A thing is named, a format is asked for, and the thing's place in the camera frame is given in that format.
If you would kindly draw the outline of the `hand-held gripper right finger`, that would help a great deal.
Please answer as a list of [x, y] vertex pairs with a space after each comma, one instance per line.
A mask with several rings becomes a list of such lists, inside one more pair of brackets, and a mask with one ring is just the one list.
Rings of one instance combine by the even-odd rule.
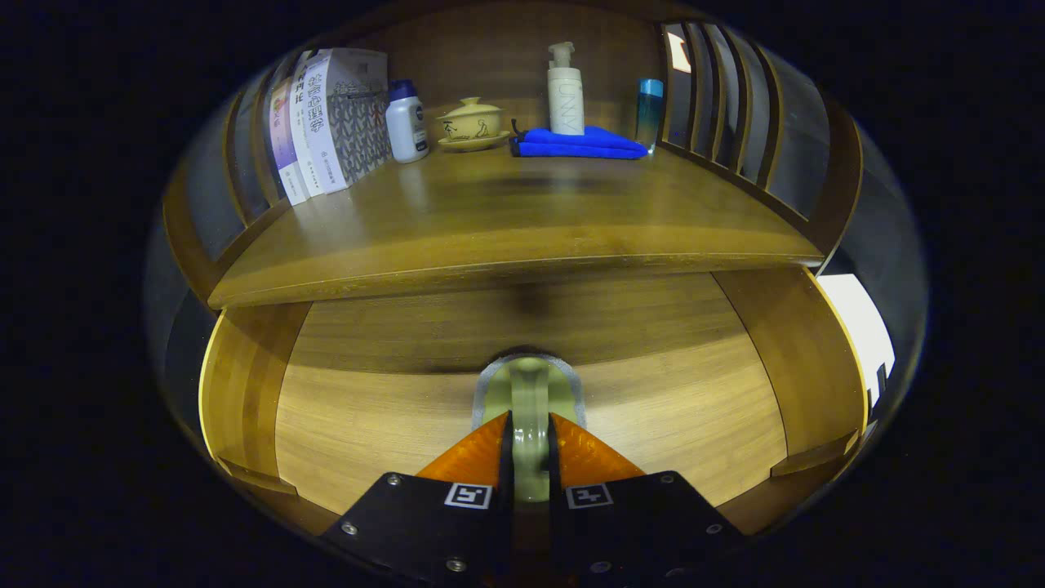
[[643, 472], [557, 413], [548, 436], [551, 559], [570, 584], [663, 585], [747, 545], [679, 472]]

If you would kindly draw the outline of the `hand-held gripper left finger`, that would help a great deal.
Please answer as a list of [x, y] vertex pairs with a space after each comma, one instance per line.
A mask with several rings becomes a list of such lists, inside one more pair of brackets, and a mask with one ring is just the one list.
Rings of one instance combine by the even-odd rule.
[[322, 540], [404, 585], [494, 585], [510, 563], [514, 490], [503, 411], [418, 474], [384, 473]]

